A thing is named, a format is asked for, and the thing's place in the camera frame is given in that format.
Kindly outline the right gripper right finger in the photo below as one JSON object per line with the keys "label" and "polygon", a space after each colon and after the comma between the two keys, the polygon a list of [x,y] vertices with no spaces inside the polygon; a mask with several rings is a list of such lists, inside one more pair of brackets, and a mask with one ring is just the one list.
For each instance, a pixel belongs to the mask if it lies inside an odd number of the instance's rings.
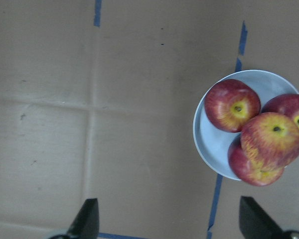
{"label": "right gripper right finger", "polygon": [[282,230],[253,197],[240,198],[239,229],[246,239],[299,239],[299,231]]}

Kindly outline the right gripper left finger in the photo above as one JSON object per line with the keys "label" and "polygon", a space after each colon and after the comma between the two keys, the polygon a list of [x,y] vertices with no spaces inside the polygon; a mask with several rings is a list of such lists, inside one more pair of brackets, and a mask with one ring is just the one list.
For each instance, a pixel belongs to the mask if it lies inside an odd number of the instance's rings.
{"label": "right gripper left finger", "polygon": [[99,205],[97,198],[86,199],[68,230],[49,239],[96,239],[99,235]]}

